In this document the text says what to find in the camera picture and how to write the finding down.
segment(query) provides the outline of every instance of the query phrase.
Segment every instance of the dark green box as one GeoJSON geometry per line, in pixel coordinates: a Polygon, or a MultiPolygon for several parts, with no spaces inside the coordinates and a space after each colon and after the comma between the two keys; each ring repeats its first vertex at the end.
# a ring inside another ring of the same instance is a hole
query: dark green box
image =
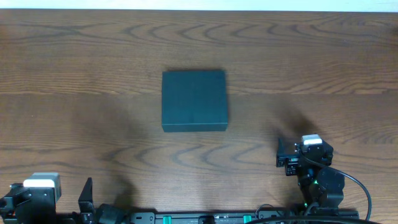
{"type": "Polygon", "coordinates": [[[165,132],[225,131],[228,125],[225,72],[163,72],[165,132]]]}

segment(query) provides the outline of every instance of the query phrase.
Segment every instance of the white wall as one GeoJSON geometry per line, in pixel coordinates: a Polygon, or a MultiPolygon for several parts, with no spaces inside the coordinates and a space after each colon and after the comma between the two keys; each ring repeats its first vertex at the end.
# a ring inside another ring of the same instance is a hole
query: white wall
{"type": "Polygon", "coordinates": [[[398,12],[398,0],[0,0],[0,8],[398,12]]]}

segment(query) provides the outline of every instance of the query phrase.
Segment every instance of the wood grain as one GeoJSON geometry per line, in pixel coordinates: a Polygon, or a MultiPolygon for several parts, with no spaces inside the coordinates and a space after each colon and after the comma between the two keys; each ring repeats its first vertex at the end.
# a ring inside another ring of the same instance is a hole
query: wood grain
{"type": "MultiPolygon", "coordinates": [[[[333,166],[398,221],[398,15],[330,12],[0,10],[0,194],[62,175],[59,212],[95,203],[158,211],[301,201],[277,138],[319,133],[333,166]],[[222,68],[229,127],[164,133],[164,70],[222,68]]],[[[346,181],[342,207],[366,215],[346,181]]]]}

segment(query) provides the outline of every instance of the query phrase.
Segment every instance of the black bracket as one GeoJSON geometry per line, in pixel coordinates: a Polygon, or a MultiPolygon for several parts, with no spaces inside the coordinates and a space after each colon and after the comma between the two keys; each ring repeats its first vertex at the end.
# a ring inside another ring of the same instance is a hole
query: black bracket
{"type": "Polygon", "coordinates": [[[94,224],[95,207],[93,204],[93,179],[87,179],[79,197],[80,218],[84,224],[94,224]]]}
{"type": "Polygon", "coordinates": [[[281,139],[278,139],[278,151],[276,155],[276,167],[285,166],[287,176],[297,175],[296,167],[299,164],[300,154],[287,154],[281,139]]]}

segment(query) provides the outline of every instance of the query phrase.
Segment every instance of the green terminal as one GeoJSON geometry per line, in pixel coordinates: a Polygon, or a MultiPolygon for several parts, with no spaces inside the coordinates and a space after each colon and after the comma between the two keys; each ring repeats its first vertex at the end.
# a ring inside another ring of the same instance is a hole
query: green terminal
{"type": "Polygon", "coordinates": [[[244,215],[243,216],[243,223],[251,222],[251,215],[244,215]]]}
{"type": "Polygon", "coordinates": [[[163,217],[163,224],[172,224],[172,217],[163,217]]]}

